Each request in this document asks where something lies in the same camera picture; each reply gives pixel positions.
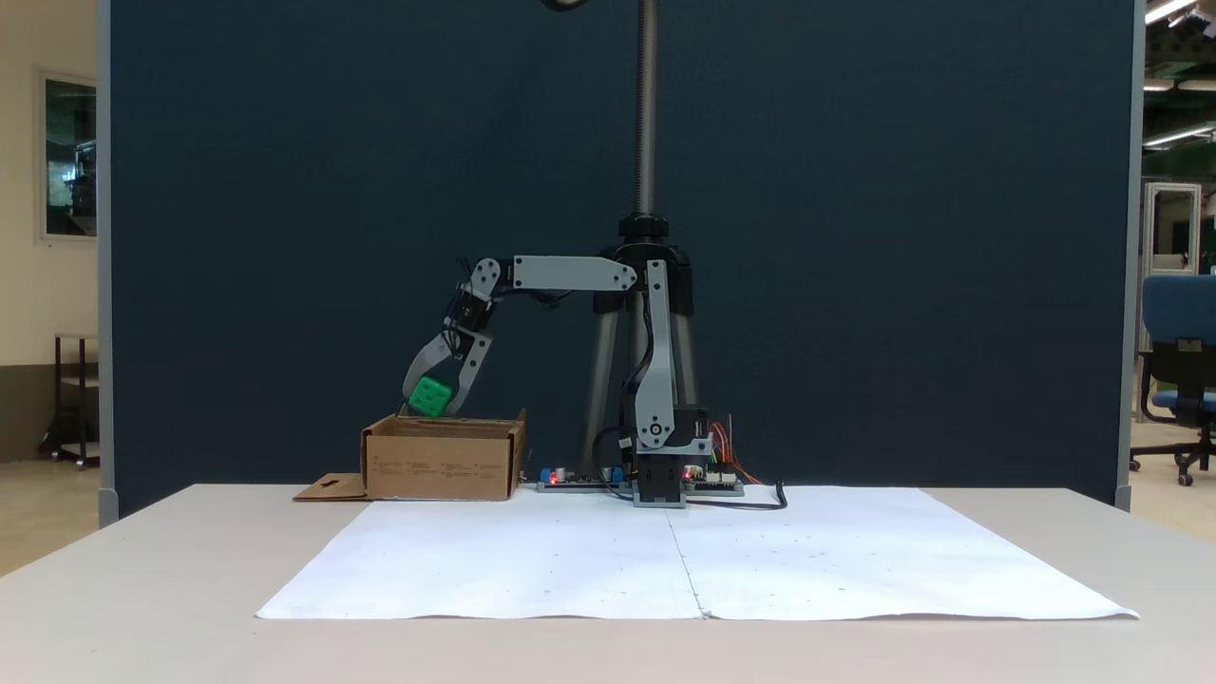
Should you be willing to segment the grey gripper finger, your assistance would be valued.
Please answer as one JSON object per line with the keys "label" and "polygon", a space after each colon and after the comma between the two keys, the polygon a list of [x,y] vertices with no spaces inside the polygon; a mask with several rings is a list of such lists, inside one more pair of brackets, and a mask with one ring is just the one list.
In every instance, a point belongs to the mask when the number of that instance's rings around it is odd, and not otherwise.
{"label": "grey gripper finger", "polygon": [[447,407],[454,394],[451,365],[441,331],[409,364],[407,376],[402,380],[402,407]]}
{"label": "grey gripper finger", "polygon": [[482,332],[454,332],[451,342],[450,355],[452,363],[457,365],[457,370],[454,394],[445,408],[445,416],[460,414],[461,407],[465,405],[465,400],[475,385],[478,372],[482,372],[494,338],[489,333]]}

